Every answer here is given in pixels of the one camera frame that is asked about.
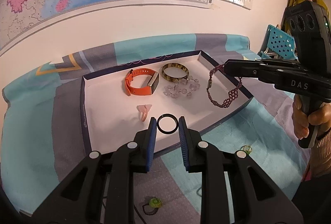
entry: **orange watch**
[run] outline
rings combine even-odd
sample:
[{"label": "orange watch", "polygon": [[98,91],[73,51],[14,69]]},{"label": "orange watch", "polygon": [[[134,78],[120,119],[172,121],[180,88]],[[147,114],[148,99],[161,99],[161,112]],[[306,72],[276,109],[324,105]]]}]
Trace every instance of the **orange watch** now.
[{"label": "orange watch", "polygon": [[[148,81],[146,87],[142,88],[135,88],[131,87],[131,81],[134,77],[140,76],[140,75],[150,75],[151,79]],[[152,95],[155,91],[156,87],[158,86],[158,72],[148,69],[148,68],[140,68],[136,70],[130,70],[129,74],[125,78],[125,89],[127,95],[139,95],[139,96],[145,96],[145,95]]]}]

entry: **orange watch strap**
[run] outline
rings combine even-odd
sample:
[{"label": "orange watch strap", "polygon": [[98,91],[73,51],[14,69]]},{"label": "orange watch strap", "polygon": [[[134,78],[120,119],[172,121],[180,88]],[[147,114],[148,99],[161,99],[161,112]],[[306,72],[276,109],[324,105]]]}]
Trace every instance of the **orange watch strap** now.
[{"label": "orange watch strap", "polygon": [[139,75],[149,75],[153,76],[155,74],[155,71],[152,69],[148,68],[140,68],[136,70],[131,70],[129,74],[125,78],[125,89],[127,95],[139,95],[139,96],[145,96],[145,95],[152,95],[152,89],[151,87],[142,87],[142,88],[135,88],[131,87],[131,81],[133,80],[134,77],[139,76]]}]

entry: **brown sweater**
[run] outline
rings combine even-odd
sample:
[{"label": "brown sweater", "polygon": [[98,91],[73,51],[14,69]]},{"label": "brown sweater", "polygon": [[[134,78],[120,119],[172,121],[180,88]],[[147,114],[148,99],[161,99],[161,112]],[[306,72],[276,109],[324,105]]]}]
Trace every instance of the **brown sweater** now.
[{"label": "brown sweater", "polygon": [[310,170],[313,177],[331,173],[331,131],[312,148]]}]

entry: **black handle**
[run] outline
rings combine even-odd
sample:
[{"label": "black handle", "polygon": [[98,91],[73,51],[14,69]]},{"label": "black handle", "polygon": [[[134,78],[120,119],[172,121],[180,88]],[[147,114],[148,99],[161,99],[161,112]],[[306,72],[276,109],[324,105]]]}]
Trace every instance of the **black handle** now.
[{"label": "black handle", "polygon": [[[315,112],[316,110],[320,109],[324,105],[322,101],[307,96],[302,96],[302,95],[299,96],[302,102],[301,110],[307,116],[309,116],[312,112]],[[314,126],[309,124],[308,129],[309,129],[308,137],[302,138],[301,140],[298,141],[299,146],[302,147],[303,149],[310,149],[315,145],[315,140],[317,137],[319,125]]]}]

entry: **camera lens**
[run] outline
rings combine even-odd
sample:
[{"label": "camera lens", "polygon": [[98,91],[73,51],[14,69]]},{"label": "camera lens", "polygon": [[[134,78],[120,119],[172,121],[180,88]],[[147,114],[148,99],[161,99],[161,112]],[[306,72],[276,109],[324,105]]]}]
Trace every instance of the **camera lens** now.
[{"label": "camera lens", "polygon": [[295,30],[295,23],[292,19],[290,19],[290,26],[291,26],[292,30]]},{"label": "camera lens", "polygon": [[297,26],[299,27],[299,29],[301,31],[305,30],[305,23],[304,23],[302,17],[300,17],[300,16],[297,17]]},{"label": "camera lens", "polygon": [[314,29],[314,27],[315,27],[314,19],[312,18],[312,16],[310,14],[306,15],[306,20],[307,20],[308,27],[310,29]]}]

